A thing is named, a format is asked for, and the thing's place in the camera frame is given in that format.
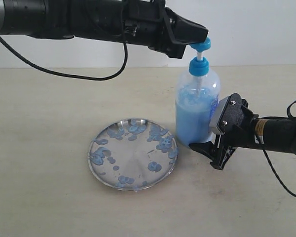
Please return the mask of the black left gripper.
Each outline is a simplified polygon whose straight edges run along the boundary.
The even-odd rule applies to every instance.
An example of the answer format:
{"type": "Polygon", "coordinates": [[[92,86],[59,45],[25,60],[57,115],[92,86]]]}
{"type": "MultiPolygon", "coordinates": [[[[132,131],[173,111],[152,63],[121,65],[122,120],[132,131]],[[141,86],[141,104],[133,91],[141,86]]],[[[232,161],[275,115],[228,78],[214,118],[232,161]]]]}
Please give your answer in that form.
{"type": "Polygon", "coordinates": [[[209,30],[181,17],[165,6],[164,0],[124,0],[126,41],[147,46],[169,58],[182,59],[187,44],[205,42],[209,30]]]}

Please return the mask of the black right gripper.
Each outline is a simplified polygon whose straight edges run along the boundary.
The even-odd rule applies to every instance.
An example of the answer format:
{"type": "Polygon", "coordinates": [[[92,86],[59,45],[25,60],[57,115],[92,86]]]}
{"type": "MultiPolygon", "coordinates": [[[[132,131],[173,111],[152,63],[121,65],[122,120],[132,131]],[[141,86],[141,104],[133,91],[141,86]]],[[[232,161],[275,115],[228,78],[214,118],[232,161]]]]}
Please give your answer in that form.
{"type": "Polygon", "coordinates": [[[233,126],[229,133],[216,135],[214,143],[191,143],[189,147],[211,160],[210,165],[217,170],[223,170],[227,161],[234,152],[244,144],[252,132],[252,122],[258,116],[250,109],[246,99],[242,98],[242,107],[239,113],[237,124],[233,126]]]}

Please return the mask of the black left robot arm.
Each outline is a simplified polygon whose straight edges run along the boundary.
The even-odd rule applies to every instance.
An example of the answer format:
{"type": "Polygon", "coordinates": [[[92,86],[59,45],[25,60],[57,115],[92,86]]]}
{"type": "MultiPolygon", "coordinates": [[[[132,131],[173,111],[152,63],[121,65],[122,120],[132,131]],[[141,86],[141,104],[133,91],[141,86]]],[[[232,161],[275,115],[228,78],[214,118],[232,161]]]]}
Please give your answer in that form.
{"type": "Polygon", "coordinates": [[[0,0],[0,35],[126,42],[181,59],[208,29],[163,0],[0,0]]]}

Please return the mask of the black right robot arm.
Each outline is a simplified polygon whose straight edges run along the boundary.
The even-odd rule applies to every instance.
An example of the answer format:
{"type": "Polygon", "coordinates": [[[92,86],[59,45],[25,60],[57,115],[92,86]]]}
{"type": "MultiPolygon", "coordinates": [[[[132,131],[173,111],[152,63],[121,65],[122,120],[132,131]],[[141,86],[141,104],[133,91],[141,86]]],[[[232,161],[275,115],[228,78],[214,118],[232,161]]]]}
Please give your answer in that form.
{"type": "Polygon", "coordinates": [[[249,109],[246,99],[233,93],[220,100],[210,121],[214,142],[190,143],[189,147],[222,170],[237,148],[296,155],[296,117],[290,109],[286,117],[263,117],[249,109]]]}

